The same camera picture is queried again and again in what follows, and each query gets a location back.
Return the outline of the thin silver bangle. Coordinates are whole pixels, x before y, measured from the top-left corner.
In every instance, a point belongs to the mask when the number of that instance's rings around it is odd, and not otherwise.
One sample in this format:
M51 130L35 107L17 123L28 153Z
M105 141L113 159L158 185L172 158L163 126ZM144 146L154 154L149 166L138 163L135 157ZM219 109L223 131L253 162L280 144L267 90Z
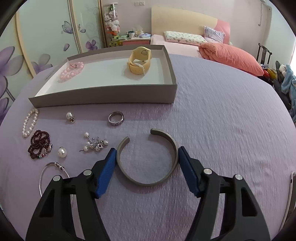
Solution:
M43 196L45 184L49 183L50 178L61 175L63 178L70 178L66 169L58 162L48 162L42 169L39 176L38 189L40 197Z

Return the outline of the single white pearl earring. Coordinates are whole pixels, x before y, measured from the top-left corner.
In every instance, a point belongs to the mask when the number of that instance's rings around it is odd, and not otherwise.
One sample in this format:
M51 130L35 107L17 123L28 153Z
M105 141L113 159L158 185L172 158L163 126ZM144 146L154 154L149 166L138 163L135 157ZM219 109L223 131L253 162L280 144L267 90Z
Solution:
M65 158L67 156L67 150L64 147L58 149L59 158Z

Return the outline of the grey cuff bangle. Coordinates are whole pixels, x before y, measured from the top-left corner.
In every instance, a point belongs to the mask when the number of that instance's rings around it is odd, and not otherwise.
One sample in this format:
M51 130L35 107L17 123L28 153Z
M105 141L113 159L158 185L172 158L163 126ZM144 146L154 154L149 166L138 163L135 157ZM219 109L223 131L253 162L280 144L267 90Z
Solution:
M125 186L159 187L179 175L178 141L168 130L151 128L139 137L124 137L117 147L115 173Z

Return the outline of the purple textured table cloth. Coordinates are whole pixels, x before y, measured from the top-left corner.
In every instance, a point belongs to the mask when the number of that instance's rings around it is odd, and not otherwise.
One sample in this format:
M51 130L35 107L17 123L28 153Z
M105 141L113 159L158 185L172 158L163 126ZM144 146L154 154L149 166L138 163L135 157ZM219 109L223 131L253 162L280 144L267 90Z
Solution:
M1 124L1 206L21 237L40 200L38 182L48 162L77 176L105 158L108 149L80 152L85 132L116 148L151 128L172 132L178 145L219 175L241 174L264 214L269 233L280 228L295 170L295 126L273 88L237 69L186 56L170 56L178 82L174 104L99 104L40 109L36 129L49 133L53 149L39 160L28 154L22 126L32 109L29 95L49 74L29 81ZM70 123L66 113L74 114ZM59 158L58 149L67 150ZM97 206L111 240L184 240L198 199L182 171L165 185L123 185L116 173Z

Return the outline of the pearl pendant with gold loop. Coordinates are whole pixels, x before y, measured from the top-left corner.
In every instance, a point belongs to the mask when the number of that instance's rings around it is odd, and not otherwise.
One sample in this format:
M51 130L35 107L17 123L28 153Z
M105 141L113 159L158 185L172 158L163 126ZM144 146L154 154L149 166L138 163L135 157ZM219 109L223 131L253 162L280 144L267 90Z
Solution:
M74 118L74 114L71 112L67 112L66 113L66 118L68 121L70 121L70 123L74 123L75 122L75 118Z

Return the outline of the blue clothes pile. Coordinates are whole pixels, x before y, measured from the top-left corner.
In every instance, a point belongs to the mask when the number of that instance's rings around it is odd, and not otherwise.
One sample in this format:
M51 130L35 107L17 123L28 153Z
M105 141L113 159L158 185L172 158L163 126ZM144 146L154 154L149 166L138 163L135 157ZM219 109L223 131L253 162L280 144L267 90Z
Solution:
M289 65L286 65L286 74L281 84L281 92L290 95L292 108L295 107L295 75Z

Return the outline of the folded coral duvet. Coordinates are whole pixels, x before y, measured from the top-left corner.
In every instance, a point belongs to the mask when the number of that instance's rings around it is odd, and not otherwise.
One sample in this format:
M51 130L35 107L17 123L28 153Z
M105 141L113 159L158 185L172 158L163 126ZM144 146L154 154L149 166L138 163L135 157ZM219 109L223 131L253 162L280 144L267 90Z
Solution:
M228 65L254 76L264 75L264 71L256 59L243 49L223 43L208 42L199 46L199 52L206 60Z

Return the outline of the grey cardboard tray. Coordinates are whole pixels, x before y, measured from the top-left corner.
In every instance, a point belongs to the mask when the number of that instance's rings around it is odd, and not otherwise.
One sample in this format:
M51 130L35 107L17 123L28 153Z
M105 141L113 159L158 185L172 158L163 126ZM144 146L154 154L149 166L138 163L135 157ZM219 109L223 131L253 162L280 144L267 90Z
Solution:
M95 103L173 103L177 81L163 45L146 45L152 52L145 75L127 67L136 45L105 48L66 58L29 95L37 108Z

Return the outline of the dark wooden chair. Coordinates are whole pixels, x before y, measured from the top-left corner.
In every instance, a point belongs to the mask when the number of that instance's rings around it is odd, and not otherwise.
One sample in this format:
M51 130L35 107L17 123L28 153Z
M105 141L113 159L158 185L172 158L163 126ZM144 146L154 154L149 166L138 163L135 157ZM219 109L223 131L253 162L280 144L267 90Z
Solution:
M270 63L272 54L273 53L269 51L269 49L267 49L266 46L258 43L256 60L259 61L261 65L265 65L265 64L268 65Z

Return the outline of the bed with pink sheet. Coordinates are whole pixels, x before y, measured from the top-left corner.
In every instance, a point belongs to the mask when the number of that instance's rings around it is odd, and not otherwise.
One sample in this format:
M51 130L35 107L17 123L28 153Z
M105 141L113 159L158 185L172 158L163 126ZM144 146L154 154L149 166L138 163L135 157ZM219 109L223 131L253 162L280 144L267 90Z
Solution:
M153 35L151 44L164 45L170 54L203 58L199 52L199 46L167 42L161 35Z

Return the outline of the yellow wrist watch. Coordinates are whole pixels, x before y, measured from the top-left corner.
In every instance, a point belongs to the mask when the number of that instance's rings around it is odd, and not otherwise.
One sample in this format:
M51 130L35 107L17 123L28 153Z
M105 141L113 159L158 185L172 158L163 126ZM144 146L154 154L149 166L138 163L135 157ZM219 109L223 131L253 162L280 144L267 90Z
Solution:
M140 46L132 51L127 62L127 67L132 74L145 75L150 68L151 59L151 50Z

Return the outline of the purple patterned pillow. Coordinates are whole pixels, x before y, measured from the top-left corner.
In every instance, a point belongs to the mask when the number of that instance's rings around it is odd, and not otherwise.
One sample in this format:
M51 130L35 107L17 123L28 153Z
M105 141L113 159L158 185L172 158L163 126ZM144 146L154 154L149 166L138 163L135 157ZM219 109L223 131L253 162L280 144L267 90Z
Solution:
M223 43L225 33L205 26L203 37L207 42Z

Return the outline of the white floral pillow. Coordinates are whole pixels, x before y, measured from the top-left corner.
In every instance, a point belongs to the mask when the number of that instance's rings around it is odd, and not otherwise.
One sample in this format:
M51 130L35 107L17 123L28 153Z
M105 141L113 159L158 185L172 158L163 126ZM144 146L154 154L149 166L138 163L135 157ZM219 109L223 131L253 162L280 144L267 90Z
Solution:
M207 41L201 35L175 32L175 31L165 31L164 36L167 42L187 44L193 46L200 46Z

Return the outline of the wardrobe with purple flowers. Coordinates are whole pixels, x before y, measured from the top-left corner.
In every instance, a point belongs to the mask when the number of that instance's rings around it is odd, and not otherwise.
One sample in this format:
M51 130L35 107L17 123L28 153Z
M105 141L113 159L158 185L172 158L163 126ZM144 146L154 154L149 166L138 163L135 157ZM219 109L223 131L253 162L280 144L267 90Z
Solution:
M101 1L26 1L1 34L1 119L23 87L67 57L105 47Z

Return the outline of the pink bedside table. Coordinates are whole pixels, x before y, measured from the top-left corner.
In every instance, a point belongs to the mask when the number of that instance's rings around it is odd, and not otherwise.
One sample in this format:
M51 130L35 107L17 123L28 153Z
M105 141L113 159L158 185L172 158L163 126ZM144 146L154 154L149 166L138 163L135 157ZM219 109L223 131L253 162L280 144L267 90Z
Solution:
M128 35L123 35L118 40L119 40L119 44L122 46L149 45L151 42L151 36L149 36L148 38L139 38L139 37L129 38Z

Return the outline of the beige and pink headboard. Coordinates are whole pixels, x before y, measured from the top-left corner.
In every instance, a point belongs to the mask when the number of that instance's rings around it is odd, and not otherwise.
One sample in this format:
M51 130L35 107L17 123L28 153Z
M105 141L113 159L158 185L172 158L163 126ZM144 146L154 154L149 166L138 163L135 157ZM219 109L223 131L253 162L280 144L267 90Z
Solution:
M210 27L225 34L224 43L230 42L230 24L215 17L184 9L153 6L151 12L152 35L175 31L196 35L204 34Z

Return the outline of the clear tube of plush toys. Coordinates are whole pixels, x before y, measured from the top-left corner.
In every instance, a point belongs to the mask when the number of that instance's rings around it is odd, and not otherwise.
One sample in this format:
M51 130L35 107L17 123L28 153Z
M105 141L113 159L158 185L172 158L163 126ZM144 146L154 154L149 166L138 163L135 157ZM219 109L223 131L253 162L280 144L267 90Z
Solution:
M118 3L110 3L103 6L103 19L107 47L118 46L120 38L120 22L117 13Z

